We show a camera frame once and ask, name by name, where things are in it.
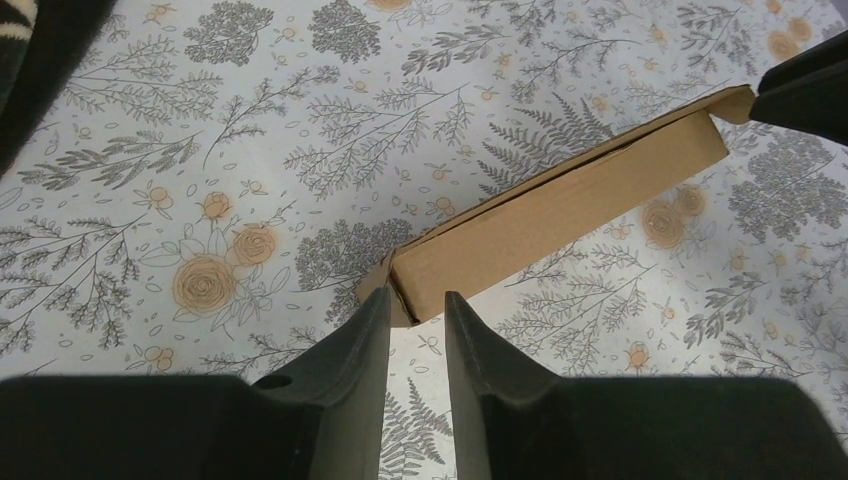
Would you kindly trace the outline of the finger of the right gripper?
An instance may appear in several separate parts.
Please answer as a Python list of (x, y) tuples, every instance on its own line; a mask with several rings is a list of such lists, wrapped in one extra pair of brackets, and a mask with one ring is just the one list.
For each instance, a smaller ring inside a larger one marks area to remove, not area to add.
[(750, 118), (847, 144), (847, 33), (769, 69)]

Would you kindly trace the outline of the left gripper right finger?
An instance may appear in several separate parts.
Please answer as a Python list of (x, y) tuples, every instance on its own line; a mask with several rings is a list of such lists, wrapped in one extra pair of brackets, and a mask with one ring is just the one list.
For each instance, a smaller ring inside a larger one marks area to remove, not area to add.
[(445, 295), (462, 479), (843, 479), (847, 456), (793, 382), (564, 378)]

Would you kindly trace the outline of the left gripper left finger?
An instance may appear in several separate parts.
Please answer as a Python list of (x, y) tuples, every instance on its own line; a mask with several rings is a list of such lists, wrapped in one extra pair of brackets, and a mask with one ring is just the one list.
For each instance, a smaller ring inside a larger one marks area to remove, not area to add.
[(391, 298), (279, 369), (19, 376), (1, 384), (5, 479), (374, 479)]

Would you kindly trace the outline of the brown cardboard box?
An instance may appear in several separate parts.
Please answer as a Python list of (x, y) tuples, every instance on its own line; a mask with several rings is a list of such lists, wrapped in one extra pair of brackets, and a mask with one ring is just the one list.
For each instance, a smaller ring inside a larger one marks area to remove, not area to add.
[(683, 183), (728, 154), (715, 122), (744, 124), (748, 85), (725, 88), (575, 155), (391, 251), (356, 287), (386, 287), (391, 324), (444, 311)]

